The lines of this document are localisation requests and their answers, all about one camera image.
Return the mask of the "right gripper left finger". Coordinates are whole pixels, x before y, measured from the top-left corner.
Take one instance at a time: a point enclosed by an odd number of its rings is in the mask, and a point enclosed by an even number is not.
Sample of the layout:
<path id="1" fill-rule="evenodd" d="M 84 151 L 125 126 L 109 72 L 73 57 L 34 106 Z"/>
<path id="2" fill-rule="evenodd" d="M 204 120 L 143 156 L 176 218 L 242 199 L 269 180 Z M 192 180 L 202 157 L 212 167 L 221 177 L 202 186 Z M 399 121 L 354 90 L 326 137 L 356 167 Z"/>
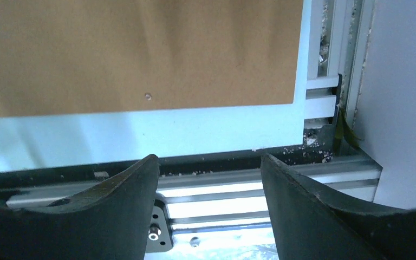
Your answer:
<path id="1" fill-rule="evenodd" d="M 150 154 L 46 207 L 0 206 L 0 259 L 143 259 L 159 172 Z"/>

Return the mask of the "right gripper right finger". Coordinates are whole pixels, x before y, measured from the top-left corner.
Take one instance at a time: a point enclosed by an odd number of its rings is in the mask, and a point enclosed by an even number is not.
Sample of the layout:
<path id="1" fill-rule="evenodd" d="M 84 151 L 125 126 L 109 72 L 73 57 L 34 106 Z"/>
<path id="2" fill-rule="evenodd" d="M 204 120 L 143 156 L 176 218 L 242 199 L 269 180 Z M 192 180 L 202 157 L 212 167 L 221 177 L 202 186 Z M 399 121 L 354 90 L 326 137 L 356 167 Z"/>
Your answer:
<path id="1" fill-rule="evenodd" d="M 416 259 L 416 209 L 358 199 L 261 158 L 280 259 Z"/>

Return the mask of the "brown cardboard backing board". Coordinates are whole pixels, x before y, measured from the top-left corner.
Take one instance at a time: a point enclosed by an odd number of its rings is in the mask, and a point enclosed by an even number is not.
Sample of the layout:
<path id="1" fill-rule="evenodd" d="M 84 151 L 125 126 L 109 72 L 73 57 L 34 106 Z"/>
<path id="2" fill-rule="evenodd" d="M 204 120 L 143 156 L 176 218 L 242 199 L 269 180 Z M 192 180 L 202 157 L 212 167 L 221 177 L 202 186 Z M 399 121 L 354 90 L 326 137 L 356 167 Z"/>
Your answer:
<path id="1" fill-rule="evenodd" d="M 0 117 L 290 104 L 302 1 L 0 1 Z"/>

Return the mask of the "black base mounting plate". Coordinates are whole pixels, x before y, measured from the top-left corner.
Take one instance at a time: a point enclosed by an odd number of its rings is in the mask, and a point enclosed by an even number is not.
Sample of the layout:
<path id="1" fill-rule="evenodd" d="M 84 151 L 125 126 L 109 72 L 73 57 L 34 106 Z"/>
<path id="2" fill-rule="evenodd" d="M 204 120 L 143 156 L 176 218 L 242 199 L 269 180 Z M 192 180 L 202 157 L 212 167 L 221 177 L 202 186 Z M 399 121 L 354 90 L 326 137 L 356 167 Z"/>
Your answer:
<path id="1" fill-rule="evenodd" d="M 184 175 L 194 171 L 201 170 L 206 177 L 212 176 L 221 171 L 238 171 L 261 168 L 261 158 L 263 155 L 272 155 L 278 160 L 286 163 L 285 156 L 276 152 L 262 152 L 254 157 L 235 158 L 233 162 L 228 162 L 228 158 L 235 156 L 234 152 L 223 153 L 220 158 L 202 160 L 199 155 L 184 157 L 170 157 L 159 159 L 159 178 L 158 184 L 162 181 L 163 175 L 175 176 L 181 179 Z M 75 165 L 53 168 L 39 168 L 34 170 L 7 171 L 0 173 L 0 206 L 6 206 L 6 202 L 13 195 L 19 194 L 21 188 L 32 186 L 44 186 L 61 184 L 66 185 L 76 181 L 92 181 L 94 173 L 97 171 L 106 171 L 109 178 L 123 172 L 131 167 L 136 161 L 108 162 L 103 164 Z"/>

